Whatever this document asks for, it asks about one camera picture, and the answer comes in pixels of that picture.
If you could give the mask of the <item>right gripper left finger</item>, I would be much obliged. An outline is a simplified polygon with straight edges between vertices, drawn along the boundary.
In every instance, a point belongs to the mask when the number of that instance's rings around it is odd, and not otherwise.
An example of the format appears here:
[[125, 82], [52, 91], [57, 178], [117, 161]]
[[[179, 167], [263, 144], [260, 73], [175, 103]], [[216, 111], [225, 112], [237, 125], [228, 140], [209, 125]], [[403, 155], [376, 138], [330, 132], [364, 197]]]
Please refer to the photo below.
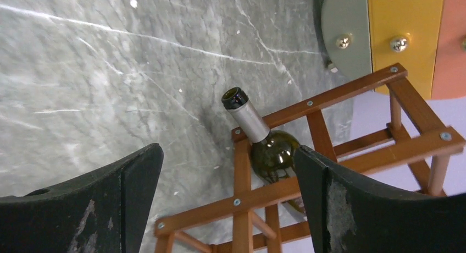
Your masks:
[[1, 252], [138, 252], [163, 164], [160, 145], [1, 198]]

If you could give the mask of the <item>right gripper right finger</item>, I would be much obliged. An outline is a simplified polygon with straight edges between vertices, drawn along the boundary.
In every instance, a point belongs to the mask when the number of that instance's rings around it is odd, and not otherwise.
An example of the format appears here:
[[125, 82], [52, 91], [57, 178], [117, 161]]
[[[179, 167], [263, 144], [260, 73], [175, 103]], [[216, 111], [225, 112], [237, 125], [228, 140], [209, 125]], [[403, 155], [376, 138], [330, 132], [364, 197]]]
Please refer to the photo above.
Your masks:
[[315, 252], [465, 252], [465, 195], [376, 181], [307, 146], [294, 154]]

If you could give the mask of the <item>dark bottle white label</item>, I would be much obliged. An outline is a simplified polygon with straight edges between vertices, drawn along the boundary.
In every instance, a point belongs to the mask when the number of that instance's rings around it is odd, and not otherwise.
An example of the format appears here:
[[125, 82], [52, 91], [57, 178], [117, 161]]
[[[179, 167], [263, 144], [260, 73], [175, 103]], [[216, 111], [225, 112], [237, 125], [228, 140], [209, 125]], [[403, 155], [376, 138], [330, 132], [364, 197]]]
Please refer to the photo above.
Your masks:
[[296, 176], [293, 156], [298, 140], [282, 130], [272, 130], [240, 87], [227, 90], [221, 102], [251, 142], [252, 169], [264, 184]]

